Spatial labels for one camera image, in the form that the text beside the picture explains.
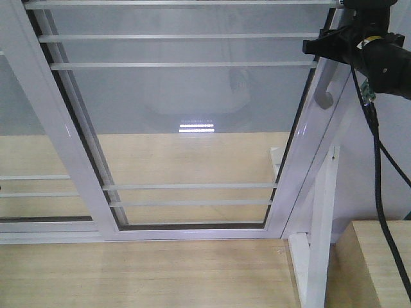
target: wooden panel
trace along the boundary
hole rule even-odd
[[[1,193],[75,193],[71,180],[0,180]]]
[[[67,174],[48,136],[0,136],[0,161],[2,175]]]
[[[269,149],[288,133],[99,135],[117,184],[271,182]],[[0,136],[2,175],[65,175],[49,138]],[[2,193],[76,191],[70,180],[1,181]],[[122,201],[267,200],[271,189],[120,191]],[[127,209],[134,223],[263,220],[266,206]],[[0,199],[0,216],[75,216],[88,213],[79,198]]]
[[[88,215],[80,197],[0,198],[0,218]]]
[[[267,205],[125,207],[129,223],[263,221]]]
[[[411,222],[389,221],[407,271],[411,272]],[[411,307],[377,221],[354,221],[337,243],[338,261],[353,307]]]
[[[99,135],[117,184],[271,182],[289,133]]]
[[[334,245],[329,252],[325,308],[356,308],[347,289],[347,282]]]
[[[0,175],[66,175],[50,139],[43,135],[0,136]],[[71,180],[0,181],[1,193],[76,192]],[[80,197],[0,198],[0,218],[86,216]]]
[[[118,191],[121,201],[268,200],[272,189],[150,189]]]
[[[0,246],[2,308],[297,308],[282,240]]]

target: black wire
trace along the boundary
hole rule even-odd
[[[363,54],[363,51],[364,51],[364,41],[365,41],[365,30],[362,29],[362,48],[361,48],[360,56],[361,56],[362,63],[363,63],[363,65],[365,66],[365,70],[368,71],[367,62],[365,61],[364,54]],[[352,66],[353,66],[353,50],[352,50],[352,48],[353,48],[353,47],[350,45],[351,68],[352,68]],[[355,71],[351,69],[351,72],[352,72],[352,74],[353,74],[353,78],[356,79]],[[362,99],[361,91],[357,91],[357,95],[358,95],[358,97],[361,97],[361,99],[360,99],[360,101],[361,101],[361,108],[362,108],[362,111],[363,111],[363,113],[364,113],[364,116],[365,116],[365,118],[366,118],[366,120],[367,120],[367,123],[368,123],[368,126],[369,126],[370,130],[372,130],[371,127],[370,127],[370,122],[369,122],[369,114],[367,113],[367,108],[366,108],[365,103],[364,103],[364,101],[363,101],[363,99]],[[384,147],[384,145],[383,145],[383,143],[381,142],[381,140],[379,140],[379,143],[380,143],[380,149],[382,150],[382,152],[383,152],[383,154],[385,155],[385,157],[389,160],[389,162],[391,163],[392,167],[394,167],[394,169],[398,172],[398,174],[401,176],[401,178],[403,178],[403,180],[405,181],[405,183],[407,183],[407,185],[411,188],[411,180],[407,177],[407,175],[406,175],[406,174],[404,173],[404,171],[400,168],[400,166],[397,164],[397,162],[392,158],[392,156],[390,155],[390,153],[388,152],[388,150]]]
[[[392,256],[394,258],[394,261],[395,261],[397,269],[398,269],[399,276],[401,277],[401,280],[403,281],[405,291],[407,292],[408,298],[410,299],[410,302],[411,302],[411,282],[410,282],[410,279],[408,277],[407,271],[404,267],[404,262],[403,262],[403,260],[400,256],[400,254],[399,254],[397,245],[395,244],[395,241],[392,238],[390,229],[388,228],[387,219],[385,218],[384,209],[383,209],[383,202],[382,202],[382,197],[381,197],[381,150],[382,150],[381,145],[382,144],[381,144],[381,141],[380,141],[380,133],[379,133],[379,130],[378,130],[378,118],[377,118],[376,109],[375,109],[375,106],[374,106],[373,102],[369,103],[368,105],[364,104],[362,94],[361,94],[361,90],[360,90],[360,86],[358,85],[358,79],[356,77],[355,69],[354,69],[354,66],[353,66],[352,63],[351,63],[351,73],[353,75],[353,80],[354,80],[354,84],[355,84],[355,89],[357,91],[358,99],[360,100],[361,106],[362,106],[363,111],[364,111],[365,118],[367,120],[367,123],[369,124],[370,130],[371,130],[371,133],[372,133],[372,136],[373,136],[373,139],[374,139],[375,205],[376,205],[376,210],[377,210],[378,221],[380,222],[380,226],[381,226],[381,229],[382,229],[383,234],[385,236],[385,240],[387,241],[387,244],[390,247]],[[390,160],[390,162],[391,162],[391,164],[392,164],[392,162],[394,162],[394,164],[398,167],[398,165],[395,163],[394,159],[392,159],[392,161]]]

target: clear glass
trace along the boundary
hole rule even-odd
[[[67,175],[5,56],[0,56],[0,176]],[[22,193],[76,193],[67,180],[0,180],[0,218],[88,216],[79,196],[10,197]]]
[[[328,5],[96,6],[51,10],[57,31],[49,34],[153,36],[60,45],[69,62],[151,65],[73,71],[116,185],[273,183],[270,149],[285,148],[310,69],[273,67],[272,62],[313,57],[301,52],[301,38],[252,36],[312,36],[323,28],[328,10]],[[233,34],[249,38],[224,38]],[[190,67],[197,62],[203,67]],[[163,63],[182,67],[159,67]],[[120,200],[131,203],[251,200],[245,205],[125,207],[130,224],[263,221],[267,205],[252,201],[268,201],[271,193],[118,190]]]

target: white support bracket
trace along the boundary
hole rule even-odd
[[[324,306],[339,156],[332,146],[315,177],[311,245],[306,234],[288,239],[302,308]]]
[[[270,157],[274,174],[274,182],[277,180],[280,170],[281,161],[284,155],[284,148],[270,148]]]

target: black device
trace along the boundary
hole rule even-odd
[[[355,10],[352,24],[321,30],[316,40],[304,40],[303,52],[353,64],[377,93],[411,99],[411,52],[405,37],[388,33],[390,7],[397,0],[338,0]]]

